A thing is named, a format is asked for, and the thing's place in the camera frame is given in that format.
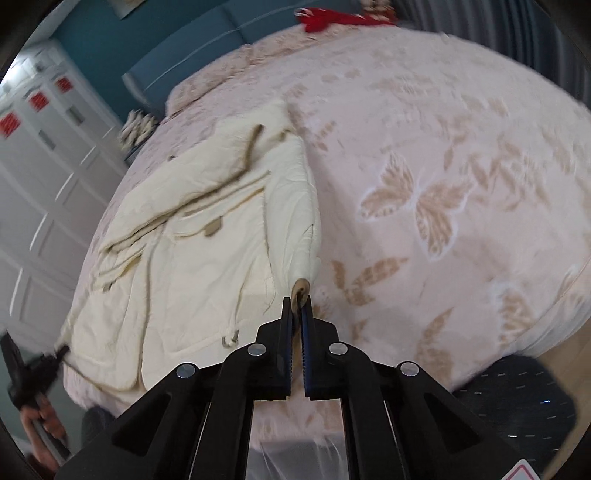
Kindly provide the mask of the person's left hand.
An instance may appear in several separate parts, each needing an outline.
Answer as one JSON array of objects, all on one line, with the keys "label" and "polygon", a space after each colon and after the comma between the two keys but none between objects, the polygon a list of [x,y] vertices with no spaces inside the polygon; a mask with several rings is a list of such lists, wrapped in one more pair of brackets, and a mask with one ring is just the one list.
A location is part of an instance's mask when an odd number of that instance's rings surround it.
[{"label": "person's left hand", "polygon": [[37,407],[23,406],[20,410],[21,424],[32,446],[35,460],[51,473],[56,473],[59,464],[44,443],[40,429],[64,446],[68,443],[66,430],[48,398],[42,394],[36,397]]}]

